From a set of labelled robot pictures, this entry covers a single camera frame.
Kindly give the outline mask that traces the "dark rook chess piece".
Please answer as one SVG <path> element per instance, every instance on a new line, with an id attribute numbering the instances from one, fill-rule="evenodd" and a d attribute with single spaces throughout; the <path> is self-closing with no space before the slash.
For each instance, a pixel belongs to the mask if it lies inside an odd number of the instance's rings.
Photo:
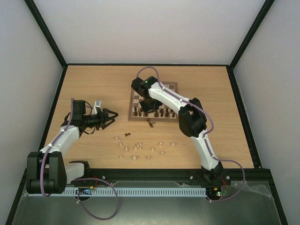
<path id="1" fill-rule="evenodd" d="M 165 117 L 166 117 L 166 118 L 169 117 L 169 109 L 165 109 Z"/>

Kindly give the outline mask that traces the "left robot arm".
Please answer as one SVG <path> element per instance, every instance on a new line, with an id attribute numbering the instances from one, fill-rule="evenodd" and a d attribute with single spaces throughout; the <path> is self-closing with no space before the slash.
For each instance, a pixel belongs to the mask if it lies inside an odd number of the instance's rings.
<path id="1" fill-rule="evenodd" d="M 90 105 L 85 100 L 71 100 L 71 110 L 64 118 L 58 134 L 41 150 L 27 157 L 26 190 L 29 194 L 61 194 L 67 184 L 90 176 L 88 161 L 64 163 L 64 156 L 72 145 L 86 134 L 105 129 L 115 122 L 118 113 L 101 108 L 101 101 Z"/>

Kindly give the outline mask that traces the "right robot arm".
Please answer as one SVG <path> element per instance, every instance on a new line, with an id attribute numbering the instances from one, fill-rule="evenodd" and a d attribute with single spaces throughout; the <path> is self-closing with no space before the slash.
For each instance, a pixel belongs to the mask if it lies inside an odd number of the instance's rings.
<path id="1" fill-rule="evenodd" d="M 216 183 L 221 178 L 223 166 L 217 160 L 209 141 L 207 116 L 200 101 L 197 98 L 188 99 L 175 93 L 153 76 L 146 80 L 135 78 L 131 88 L 143 97 L 141 104 L 144 112 L 154 112 L 164 104 L 178 115 L 181 132 L 192 139 L 200 156 L 203 177 L 208 183 Z"/>

